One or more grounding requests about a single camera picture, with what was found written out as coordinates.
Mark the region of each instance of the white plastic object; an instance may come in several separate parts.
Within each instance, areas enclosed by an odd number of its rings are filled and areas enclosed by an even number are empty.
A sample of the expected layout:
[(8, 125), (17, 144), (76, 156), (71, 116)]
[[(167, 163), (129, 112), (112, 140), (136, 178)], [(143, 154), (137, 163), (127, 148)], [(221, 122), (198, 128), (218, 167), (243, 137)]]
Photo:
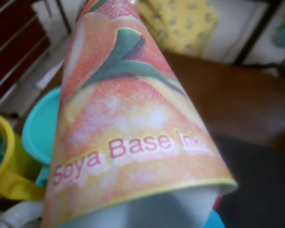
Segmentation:
[(25, 201), (0, 215), (0, 228), (39, 228), (43, 202)]
[(218, 193), (213, 185), (158, 194), (91, 212), (59, 228), (202, 228)]

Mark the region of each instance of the black cloth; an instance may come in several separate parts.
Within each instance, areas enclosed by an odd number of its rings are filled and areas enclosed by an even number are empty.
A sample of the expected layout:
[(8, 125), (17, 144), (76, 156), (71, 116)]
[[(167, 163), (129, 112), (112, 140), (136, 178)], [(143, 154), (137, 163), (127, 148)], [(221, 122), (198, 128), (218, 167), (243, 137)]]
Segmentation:
[(239, 184), (218, 208), (226, 228), (285, 228), (285, 152), (212, 137)]

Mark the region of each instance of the green leaf print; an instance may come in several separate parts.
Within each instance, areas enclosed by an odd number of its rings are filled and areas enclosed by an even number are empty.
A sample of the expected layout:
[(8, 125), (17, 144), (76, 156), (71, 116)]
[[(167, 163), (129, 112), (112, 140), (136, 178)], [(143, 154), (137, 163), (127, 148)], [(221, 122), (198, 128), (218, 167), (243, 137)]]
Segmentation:
[(90, 12), (95, 12), (99, 7), (107, 3), (109, 0), (99, 0), (91, 9)]
[(87, 87), (94, 83), (108, 80), (116, 79), (122, 77), (130, 76), (140, 76), (140, 77), (152, 77), (163, 82), (169, 88), (177, 91), (181, 95), (186, 96), (186, 94), (179, 89), (174, 84), (170, 83), (158, 70), (149, 64), (136, 61), (136, 60), (119, 60), (116, 63), (107, 66), (106, 70), (98, 70), (83, 86)]

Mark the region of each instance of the yellow edge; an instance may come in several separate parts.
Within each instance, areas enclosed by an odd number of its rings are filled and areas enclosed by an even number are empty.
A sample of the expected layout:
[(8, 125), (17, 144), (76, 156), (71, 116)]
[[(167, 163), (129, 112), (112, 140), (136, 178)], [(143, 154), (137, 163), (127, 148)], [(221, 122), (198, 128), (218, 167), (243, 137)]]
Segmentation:
[(92, 209), (86, 212), (83, 212), (77, 216), (72, 216), (70, 218), (68, 218), (68, 220), (60, 223), (60, 224), (53, 224), (51, 227), (57, 227), (57, 226), (61, 226), (63, 224), (66, 224), (67, 222), (70, 222), (74, 219), (78, 219), (82, 216), (87, 215), (88, 213), (91, 213), (93, 211), (96, 210), (100, 210), (100, 209), (104, 209), (107, 208), (109, 206), (113, 206), (115, 204), (119, 204), (119, 203), (125, 203), (127, 201), (131, 201), (131, 200), (136, 200), (136, 199), (140, 199), (143, 197), (148, 197), (148, 196), (152, 196), (152, 195), (156, 195), (159, 193), (165, 193), (165, 192), (169, 192), (169, 191), (175, 191), (175, 190), (181, 190), (181, 189), (185, 189), (185, 188), (192, 188), (192, 187), (201, 187), (201, 186), (208, 186), (208, 185), (214, 185), (214, 184), (219, 184), (219, 185), (223, 185), (223, 184), (228, 184), (228, 185), (233, 185), (230, 186), (229, 188), (231, 190), (225, 191), (223, 192), (223, 194), (231, 192), (233, 190), (235, 190), (238, 186), (238, 184), (232, 179), (232, 178), (211, 178), (211, 179), (206, 179), (206, 180), (199, 180), (199, 181), (188, 181), (185, 183), (180, 183), (180, 184), (173, 184), (171, 186), (166, 186), (166, 187), (162, 187), (162, 188), (156, 188), (156, 189), (152, 189), (149, 191), (144, 191), (142, 193), (139, 194), (132, 194), (131, 196), (126, 196), (126, 197), (122, 197), (122, 198), (118, 198), (116, 200), (112, 200), (109, 203), (103, 204), (102, 206), (96, 208), (96, 209)]

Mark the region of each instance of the yellow handle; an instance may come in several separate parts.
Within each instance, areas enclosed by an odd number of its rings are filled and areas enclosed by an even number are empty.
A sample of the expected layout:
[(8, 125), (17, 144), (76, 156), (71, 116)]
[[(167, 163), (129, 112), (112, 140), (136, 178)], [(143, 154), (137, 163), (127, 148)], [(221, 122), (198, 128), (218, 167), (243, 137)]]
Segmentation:
[(45, 188), (37, 187), (9, 169), (4, 171), (0, 179), (0, 194), (11, 200), (44, 200), (45, 191)]

